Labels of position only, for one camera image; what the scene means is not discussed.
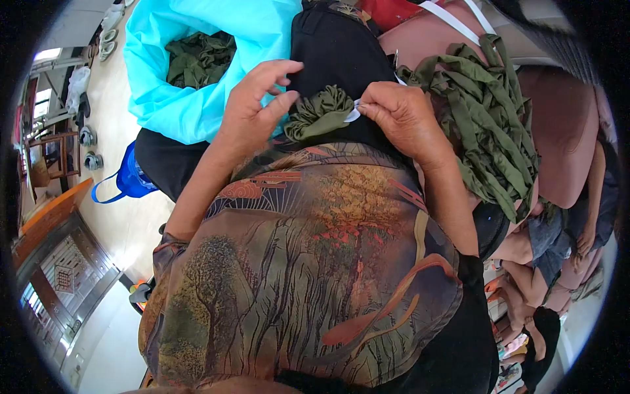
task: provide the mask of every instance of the hand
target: hand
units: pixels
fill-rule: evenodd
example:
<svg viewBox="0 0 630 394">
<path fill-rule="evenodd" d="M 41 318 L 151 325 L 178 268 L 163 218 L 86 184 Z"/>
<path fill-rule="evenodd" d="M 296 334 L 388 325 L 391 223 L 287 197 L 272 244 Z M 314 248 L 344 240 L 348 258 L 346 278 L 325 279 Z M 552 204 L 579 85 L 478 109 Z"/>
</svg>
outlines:
<svg viewBox="0 0 630 394">
<path fill-rule="evenodd" d="M 573 268 L 573 272 L 575 272 L 575 274 L 579 275 L 584 272 L 584 266 L 582 264 L 583 260 L 584 258 L 579 253 L 571 253 L 569 263 L 571 263 L 571 267 Z"/>
<path fill-rule="evenodd" d="M 288 86 L 286 74 L 304 68 L 301 62 L 275 60 L 262 62 L 247 73 L 230 92 L 223 122 L 212 144 L 221 144 L 237 159 L 244 159 L 264 147 L 276 125 L 299 97 L 296 91 L 281 93 L 276 87 Z M 260 105 L 265 93 L 276 96 L 265 108 Z"/>
<path fill-rule="evenodd" d="M 531 332 L 536 329 L 536 324 L 534 324 L 534 317 L 528 316 L 525 318 L 525 328 L 527 331 Z"/>
<path fill-rule="evenodd" d="M 376 122 L 396 149 L 415 159 L 424 171 L 454 158 L 453 148 L 422 89 L 372 82 L 357 109 Z"/>
<path fill-rule="evenodd" d="M 595 242 L 595 224 L 587 222 L 582 234 L 578 237 L 578 253 L 581 256 L 586 256 L 593 247 L 593 242 Z"/>
</svg>

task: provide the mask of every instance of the white plastic bag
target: white plastic bag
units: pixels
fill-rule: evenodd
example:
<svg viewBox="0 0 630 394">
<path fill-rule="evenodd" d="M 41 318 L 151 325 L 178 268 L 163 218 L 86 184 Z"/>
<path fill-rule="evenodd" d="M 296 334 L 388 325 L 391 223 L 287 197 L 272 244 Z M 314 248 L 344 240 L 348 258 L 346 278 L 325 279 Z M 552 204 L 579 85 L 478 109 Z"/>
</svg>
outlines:
<svg viewBox="0 0 630 394">
<path fill-rule="evenodd" d="M 79 111 L 79 98 L 81 93 L 88 89 L 89 67 L 81 67 L 72 72 L 68 85 L 68 99 L 66 100 L 66 110 L 68 113 Z"/>
</svg>

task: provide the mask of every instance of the denim shorts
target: denim shorts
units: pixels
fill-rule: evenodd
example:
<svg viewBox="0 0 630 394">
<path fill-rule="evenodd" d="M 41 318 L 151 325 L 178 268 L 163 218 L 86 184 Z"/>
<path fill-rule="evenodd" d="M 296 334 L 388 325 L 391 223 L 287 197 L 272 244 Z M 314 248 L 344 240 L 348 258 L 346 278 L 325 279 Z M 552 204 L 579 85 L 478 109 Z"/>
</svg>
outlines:
<svg viewBox="0 0 630 394">
<path fill-rule="evenodd" d="M 527 220 L 529 239 L 532 245 L 532 267 L 538 268 L 547 286 L 562 269 L 562 262 L 571 256 L 571 238 L 563 231 L 562 212 L 556 208 L 551 220 L 541 216 Z"/>
</svg>

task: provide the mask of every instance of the blue tote bag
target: blue tote bag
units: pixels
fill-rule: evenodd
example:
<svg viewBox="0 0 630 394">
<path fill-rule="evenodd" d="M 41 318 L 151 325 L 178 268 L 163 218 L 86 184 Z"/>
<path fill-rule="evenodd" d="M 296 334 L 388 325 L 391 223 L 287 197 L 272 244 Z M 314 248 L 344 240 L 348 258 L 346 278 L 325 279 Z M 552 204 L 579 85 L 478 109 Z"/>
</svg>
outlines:
<svg viewBox="0 0 630 394">
<path fill-rule="evenodd" d="M 158 189 L 140 169 L 138 162 L 135 160 L 134 147 L 135 141 L 127 146 L 125 156 L 122 158 L 122 163 L 118 171 L 94 185 L 92 188 L 92 200 L 94 200 L 94 202 L 109 204 L 125 196 L 139 199 Z M 120 194 L 109 200 L 99 201 L 98 198 L 96 198 L 96 188 L 98 188 L 98 185 L 101 183 L 113 177 L 116 177 L 116 186 L 120 190 Z"/>
</svg>

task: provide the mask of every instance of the floor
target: floor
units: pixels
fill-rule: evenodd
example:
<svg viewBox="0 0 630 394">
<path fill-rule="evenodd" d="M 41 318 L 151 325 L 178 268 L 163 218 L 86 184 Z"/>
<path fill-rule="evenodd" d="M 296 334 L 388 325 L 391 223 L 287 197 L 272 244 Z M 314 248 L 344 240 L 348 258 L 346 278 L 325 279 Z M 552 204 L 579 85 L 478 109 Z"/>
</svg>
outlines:
<svg viewBox="0 0 630 394">
<path fill-rule="evenodd" d="M 90 172 L 83 169 L 80 180 L 94 182 L 114 174 L 120 167 L 127 146 L 140 131 L 137 119 L 127 111 L 130 90 L 127 68 L 122 57 L 125 43 L 124 26 L 134 6 L 126 10 L 118 24 L 117 48 L 105 62 L 94 60 L 88 86 L 91 116 L 86 124 L 96 133 L 98 144 L 91 147 L 104 157 L 105 167 Z M 114 178 L 98 187 L 98 198 L 109 199 L 118 194 Z M 89 196 L 79 212 L 88 226 L 112 256 L 113 263 L 138 282 L 153 275 L 151 255 L 160 241 L 158 228 L 166 222 L 175 204 L 162 192 L 141 199 L 123 198 L 111 204 L 96 204 Z"/>
</svg>

